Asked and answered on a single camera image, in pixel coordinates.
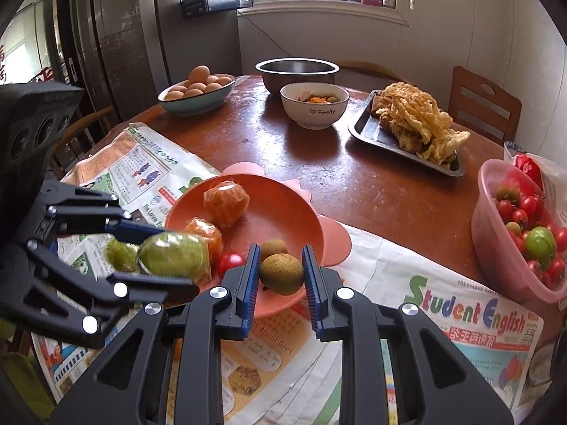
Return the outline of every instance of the orange plate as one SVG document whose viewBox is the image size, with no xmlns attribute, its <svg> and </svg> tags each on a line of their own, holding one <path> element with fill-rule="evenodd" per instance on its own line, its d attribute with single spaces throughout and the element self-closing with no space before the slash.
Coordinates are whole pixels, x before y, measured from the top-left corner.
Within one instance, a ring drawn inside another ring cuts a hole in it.
<svg viewBox="0 0 567 425">
<path fill-rule="evenodd" d="M 236 251 L 246 256 L 250 244 L 262 244 L 272 238 L 285 241 L 290 254 L 301 260 L 301 250 L 311 244 L 315 255 L 321 260 L 323 235 L 317 213 L 291 188 L 257 174 L 230 174 L 207 179 L 187 191 L 174 204 L 165 221 L 165 228 L 183 230 L 194 217 L 209 220 L 203 209 L 203 194 L 219 183 L 233 180 L 242 185 L 250 196 L 245 215 L 231 228 L 225 229 L 222 239 L 224 251 Z M 218 284 L 218 277 L 201 286 L 201 291 Z M 290 308 L 305 297 L 305 288 L 291 296 L 280 296 L 273 291 L 264 291 L 260 282 L 256 299 L 255 318 L 266 318 Z"/>
</svg>

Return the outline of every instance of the teal bowl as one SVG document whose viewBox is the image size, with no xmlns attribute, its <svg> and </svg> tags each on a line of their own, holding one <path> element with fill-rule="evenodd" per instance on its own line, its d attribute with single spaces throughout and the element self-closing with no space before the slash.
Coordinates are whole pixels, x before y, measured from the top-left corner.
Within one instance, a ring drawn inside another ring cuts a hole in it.
<svg viewBox="0 0 567 425">
<path fill-rule="evenodd" d="M 158 96 L 159 104 L 168 112 L 183 116 L 199 115 L 199 113 L 210 112 L 211 110 L 217 109 L 225 103 L 226 98 L 234 89 L 235 82 L 234 76 L 232 75 L 221 76 L 229 76 L 232 78 L 232 81 L 216 91 L 211 91 L 210 93 L 205 93 L 200 96 L 175 99 L 173 101 L 163 100 L 172 87 L 178 85 L 183 86 L 185 81 L 182 81 L 164 89 Z"/>
</svg>

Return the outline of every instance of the pink plastic basin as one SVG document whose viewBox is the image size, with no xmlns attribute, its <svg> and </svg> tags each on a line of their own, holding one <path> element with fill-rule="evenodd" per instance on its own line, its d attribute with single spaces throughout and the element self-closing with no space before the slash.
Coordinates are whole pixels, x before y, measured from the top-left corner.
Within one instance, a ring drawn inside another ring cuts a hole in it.
<svg viewBox="0 0 567 425">
<path fill-rule="evenodd" d="M 494 291 L 519 303 L 534 299 L 557 302 L 567 296 L 567 277 L 563 277 L 554 290 L 538 280 L 512 241 L 494 205 L 492 194 L 510 176 L 521 181 L 522 186 L 525 183 L 534 194 L 543 195 L 518 168 L 502 160 L 486 161 L 478 171 L 480 195 L 471 221 L 476 257 Z M 555 211 L 550 214 L 554 222 L 561 225 Z"/>
</svg>

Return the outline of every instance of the electrical cord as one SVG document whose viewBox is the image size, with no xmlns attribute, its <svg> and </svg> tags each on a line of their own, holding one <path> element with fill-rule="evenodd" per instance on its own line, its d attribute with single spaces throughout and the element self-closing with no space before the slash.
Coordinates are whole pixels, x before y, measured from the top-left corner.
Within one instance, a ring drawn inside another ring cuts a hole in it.
<svg viewBox="0 0 567 425">
<path fill-rule="evenodd" d="M 269 40 L 274 43 L 278 48 L 280 48 L 283 52 L 285 52 L 285 54 L 287 54 L 290 58 L 293 58 L 294 56 L 292 56 L 290 53 L 288 53 L 284 48 L 282 48 L 280 45 L 278 45 L 273 38 L 271 38 L 270 35 L 268 35 L 265 31 L 263 31 L 262 29 L 260 29 L 260 27 L 258 27 L 256 24 L 254 24 L 254 22 L 252 22 L 250 20 L 249 17 L 246 17 L 244 14 L 242 14 L 240 11 L 238 11 L 238 14 L 242 17 L 244 17 L 248 22 L 250 22 L 250 24 L 252 24 L 254 27 L 256 27 L 256 29 L 258 29 L 260 32 L 262 32 L 264 35 L 266 35 Z"/>
</svg>

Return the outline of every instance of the kiwi fruit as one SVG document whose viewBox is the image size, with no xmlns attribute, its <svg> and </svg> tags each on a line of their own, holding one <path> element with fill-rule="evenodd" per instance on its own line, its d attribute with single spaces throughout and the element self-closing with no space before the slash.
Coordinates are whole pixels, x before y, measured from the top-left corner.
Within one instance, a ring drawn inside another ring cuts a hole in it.
<svg viewBox="0 0 567 425">
<path fill-rule="evenodd" d="M 287 245 L 281 239 L 269 239 L 260 246 L 260 256 L 262 262 L 274 254 L 287 254 Z"/>
<path fill-rule="evenodd" d="M 290 296 L 303 285 L 303 267 L 290 254 L 273 254 L 262 262 L 260 281 L 277 294 Z"/>
</svg>

